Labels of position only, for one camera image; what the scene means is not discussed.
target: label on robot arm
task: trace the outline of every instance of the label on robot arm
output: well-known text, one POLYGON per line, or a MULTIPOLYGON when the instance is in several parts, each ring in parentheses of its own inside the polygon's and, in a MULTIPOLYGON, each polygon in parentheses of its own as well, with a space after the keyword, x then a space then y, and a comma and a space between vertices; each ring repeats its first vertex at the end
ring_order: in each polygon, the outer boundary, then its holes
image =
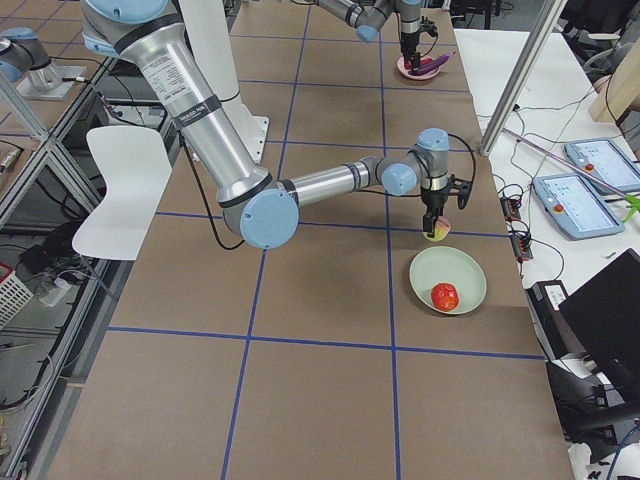
POLYGON ((191 93, 187 80, 170 55, 157 58, 141 71, 162 103, 171 103, 191 93))

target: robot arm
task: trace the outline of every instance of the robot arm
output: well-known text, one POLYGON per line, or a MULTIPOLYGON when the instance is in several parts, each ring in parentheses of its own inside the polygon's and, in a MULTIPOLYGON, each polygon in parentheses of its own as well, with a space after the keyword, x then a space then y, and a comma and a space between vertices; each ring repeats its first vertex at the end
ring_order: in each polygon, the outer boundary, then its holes
POLYGON ((10 82, 27 72, 37 90, 52 90, 62 84, 55 63, 33 30, 25 27, 0 32, 0 71, 10 82))
POLYGON ((216 200, 225 222, 251 245, 280 246, 295 232, 300 206, 376 184, 403 195, 419 183, 427 205, 425 234, 433 236, 455 181, 447 177, 446 132, 423 132, 398 160, 365 158, 276 182, 254 164, 187 49, 184 24, 168 0, 83 0, 82 6, 87 46, 109 53, 113 45, 111 54, 140 68, 218 186, 216 200))
POLYGON ((316 4, 354 27, 358 38, 366 43, 375 40, 391 14, 398 14, 400 50, 414 75, 420 67, 420 34, 437 35, 435 24, 421 16, 422 0, 376 0, 369 10, 350 0, 316 0, 316 4))

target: electronic device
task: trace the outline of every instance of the electronic device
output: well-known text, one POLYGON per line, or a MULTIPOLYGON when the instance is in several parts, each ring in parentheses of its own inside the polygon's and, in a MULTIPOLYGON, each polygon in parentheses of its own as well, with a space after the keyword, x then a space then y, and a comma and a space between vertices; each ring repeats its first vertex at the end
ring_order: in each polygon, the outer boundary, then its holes
POLYGON ((569 353, 583 354, 586 349, 560 313, 560 304, 569 296, 562 281, 536 282, 526 293, 534 328, 538 338, 542 339, 541 343, 547 356, 555 359, 569 353))
POLYGON ((628 249, 559 306, 625 401, 640 400, 640 256, 628 249))
MULTIPOLYGON (((567 142, 564 150, 577 167, 618 190, 625 193, 640 190, 640 168, 611 139, 567 142)), ((603 195, 611 193, 597 183, 593 186, 603 195)))
POLYGON ((577 174, 534 178, 533 186, 551 219, 573 240, 624 231, 624 223, 590 182, 577 174))

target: green object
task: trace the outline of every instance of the green object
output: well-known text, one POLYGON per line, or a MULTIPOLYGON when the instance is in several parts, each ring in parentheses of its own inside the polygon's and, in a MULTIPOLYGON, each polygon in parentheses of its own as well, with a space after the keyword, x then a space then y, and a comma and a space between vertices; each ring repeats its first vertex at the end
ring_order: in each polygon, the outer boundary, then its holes
POLYGON ((622 220, 623 222, 627 222, 628 220, 631 219, 631 217, 633 217, 633 214, 636 212, 640 212, 640 198, 638 197, 634 197, 631 194, 627 194, 624 196, 624 199, 627 201, 627 203, 629 204, 629 213, 627 213, 627 216, 624 217, 624 219, 622 220))

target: power strip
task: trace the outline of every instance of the power strip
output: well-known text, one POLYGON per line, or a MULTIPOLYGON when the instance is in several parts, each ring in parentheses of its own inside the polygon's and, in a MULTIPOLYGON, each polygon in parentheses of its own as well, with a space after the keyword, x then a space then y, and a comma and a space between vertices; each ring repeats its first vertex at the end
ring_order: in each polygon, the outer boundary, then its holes
POLYGON ((527 245, 522 233, 511 233, 509 235, 511 240, 511 246, 513 247, 513 254, 516 256, 516 260, 520 263, 528 260, 533 260, 533 253, 531 252, 531 245, 527 245))
POLYGON ((511 221, 512 219, 522 220, 517 200, 507 197, 500 197, 500 206, 502 207, 504 219, 507 222, 511 221))

